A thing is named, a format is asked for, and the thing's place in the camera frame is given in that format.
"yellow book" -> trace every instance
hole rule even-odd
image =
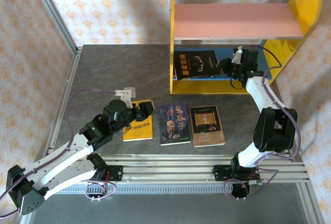
[[[146,102],[150,100],[133,101],[136,105],[139,102]],[[133,121],[131,122],[131,128],[123,128],[123,141],[133,141],[133,140],[150,140],[153,138],[153,128],[152,128],[152,116],[149,116],[146,120],[142,122]]]

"gray floor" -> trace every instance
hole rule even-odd
[[[100,202],[84,195],[54,195],[30,223],[304,224],[304,216],[295,184],[270,184],[245,201],[224,194],[113,195]]]
[[[137,100],[151,99],[155,106],[185,101],[188,106],[216,104],[219,108],[226,143],[224,146],[194,148],[192,143],[160,146],[158,118],[153,113],[153,139],[123,142],[115,135],[98,150],[101,154],[235,154],[251,142],[259,111],[249,95],[170,95],[169,46],[166,45],[87,45],[83,47],[71,92],[97,87],[114,91],[135,87]],[[70,106],[70,116],[78,132],[93,117],[102,113],[114,96],[83,92]],[[63,121],[56,147],[70,138]]]

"brown book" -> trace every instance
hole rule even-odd
[[[217,106],[192,107],[190,115],[194,147],[225,144]]]

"book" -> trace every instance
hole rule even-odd
[[[174,51],[174,65],[177,80],[218,75],[214,50]]]
[[[160,144],[190,143],[189,115],[184,101],[158,106]]]
[[[138,105],[139,102],[146,102],[150,100],[133,101],[132,103]],[[150,140],[153,138],[152,115],[142,122],[131,122],[131,128],[123,128],[123,141],[133,140]]]
[[[194,147],[225,144],[217,106],[192,107],[190,115]]]

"pink shelf board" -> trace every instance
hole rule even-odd
[[[175,4],[175,40],[300,39],[287,3]]]

